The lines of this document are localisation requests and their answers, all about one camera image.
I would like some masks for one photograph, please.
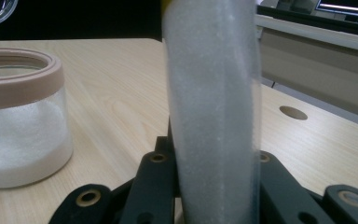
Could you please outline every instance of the wooden table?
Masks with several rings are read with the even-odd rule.
[[[48,223],[66,195],[88,183],[114,189],[135,176],[142,156],[168,126],[162,44],[148,39],[0,42],[55,54],[66,78],[71,160],[55,175],[0,189],[1,223]],[[307,189],[358,188],[358,125],[262,88],[263,150],[275,154]],[[292,119],[281,105],[308,115]]]

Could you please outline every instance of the black metal bracket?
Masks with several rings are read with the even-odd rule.
[[[262,151],[260,223],[358,223],[358,189],[336,185],[319,196],[302,188],[272,154]],[[85,185],[71,192],[49,224],[173,223],[180,197],[171,137],[158,137],[136,177],[117,189]]]

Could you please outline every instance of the dark background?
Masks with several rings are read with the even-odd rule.
[[[161,39],[159,0],[19,0],[0,40]]]

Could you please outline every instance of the table surface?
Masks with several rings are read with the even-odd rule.
[[[2,41],[62,60],[74,154],[56,174],[0,189],[0,223],[48,223],[72,190],[89,183],[114,189],[135,176],[142,156],[166,135],[163,46],[150,39]],[[288,105],[308,115],[287,117]],[[273,153],[319,194],[328,185],[358,188],[358,125],[262,87],[261,149]]]

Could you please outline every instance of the jar lid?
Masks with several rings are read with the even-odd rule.
[[[62,64],[57,57],[0,48],[0,109],[45,99],[62,86]]]

